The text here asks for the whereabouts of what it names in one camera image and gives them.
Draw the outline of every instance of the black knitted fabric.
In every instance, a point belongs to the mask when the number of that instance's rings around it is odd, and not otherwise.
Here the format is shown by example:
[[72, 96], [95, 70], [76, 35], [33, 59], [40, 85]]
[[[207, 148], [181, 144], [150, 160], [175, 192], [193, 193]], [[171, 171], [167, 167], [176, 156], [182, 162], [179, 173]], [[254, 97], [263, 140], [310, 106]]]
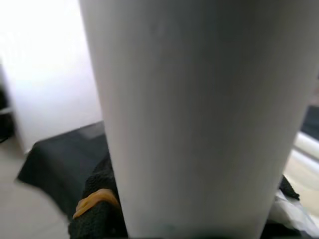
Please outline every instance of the black knitted fabric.
[[[82, 198], [88, 197], [101, 188], [111, 189], [119, 200], [109, 153], [87, 179]], [[293, 190], [285, 177], [283, 177], [279, 188], [286, 196], [299, 200], [299, 194]], [[265, 226], [264, 232], [266, 235], [269, 233], [268, 228]], [[278, 233], [278, 230], [270, 230], [270, 234], [276, 235], [276, 233]], [[72, 220], [69, 225], [69, 234], [71, 239], [128, 237], [122, 213], [107, 202], [99, 202], [86, 213]]]

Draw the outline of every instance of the beige floor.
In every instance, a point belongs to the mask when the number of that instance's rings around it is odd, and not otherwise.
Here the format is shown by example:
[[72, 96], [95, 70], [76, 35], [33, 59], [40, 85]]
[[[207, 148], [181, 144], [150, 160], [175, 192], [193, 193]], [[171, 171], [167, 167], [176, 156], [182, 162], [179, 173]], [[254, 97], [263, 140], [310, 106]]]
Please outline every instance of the beige floor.
[[[15, 181], [24, 162], [14, 138], [0, 144], [0, 238], [67, 239], [67, 221], [39, 190]], [[291, 157], [285, 174], [319, 225], [319, 174]]]
[[67, 223], [42, 192], [15, 181], [24, 162], [15, 139], [0, 144], [0, 238], [67, 239]]

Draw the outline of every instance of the tiled floor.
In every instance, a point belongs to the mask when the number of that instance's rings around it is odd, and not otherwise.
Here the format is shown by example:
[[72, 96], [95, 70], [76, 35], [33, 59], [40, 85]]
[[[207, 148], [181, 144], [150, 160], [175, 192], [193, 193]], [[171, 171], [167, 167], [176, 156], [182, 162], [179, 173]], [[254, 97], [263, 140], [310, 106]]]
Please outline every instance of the tiled floor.
[[24, 156], [14, 138], [0, 144], [1, 239], [67, 239], [67, 221], [39, 190], [15, 180]]
[[[0, 233], [1, 239], [67, 239], [67, 221], [54, 203], [41, 191], [16, 182], [24, 162], [14, 138], [0, 144]], [[301, 194], [301, 203], [319, 225], [319, 176], [290, 158], [286, 175]]]

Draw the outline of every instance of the white cylinder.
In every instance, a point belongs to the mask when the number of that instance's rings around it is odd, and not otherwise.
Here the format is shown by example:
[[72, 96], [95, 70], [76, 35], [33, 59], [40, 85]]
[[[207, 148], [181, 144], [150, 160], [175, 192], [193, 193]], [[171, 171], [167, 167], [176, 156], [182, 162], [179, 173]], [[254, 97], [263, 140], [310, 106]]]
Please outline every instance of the white cylinder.
[[319, 1], [81, 7], [129, 236], [257, 238], [318, 75]]

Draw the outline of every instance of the floor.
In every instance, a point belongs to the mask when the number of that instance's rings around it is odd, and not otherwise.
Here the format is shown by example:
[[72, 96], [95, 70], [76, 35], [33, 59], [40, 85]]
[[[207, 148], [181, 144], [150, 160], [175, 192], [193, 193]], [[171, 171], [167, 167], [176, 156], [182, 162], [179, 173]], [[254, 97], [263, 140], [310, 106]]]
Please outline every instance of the floor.
[[[2, 239], [67, 239], [67, 220], [41, 191], [15, 180], [22, 164], [15, 138], [0, 144], [0, 232]], [[285, 174], [319, 226], [319, 175], [290, 157]]]
[[67, 220], [39, 190], [15, 180], [24, 155], [14, 138], [0, 144], [2, 239], [67, 239]]

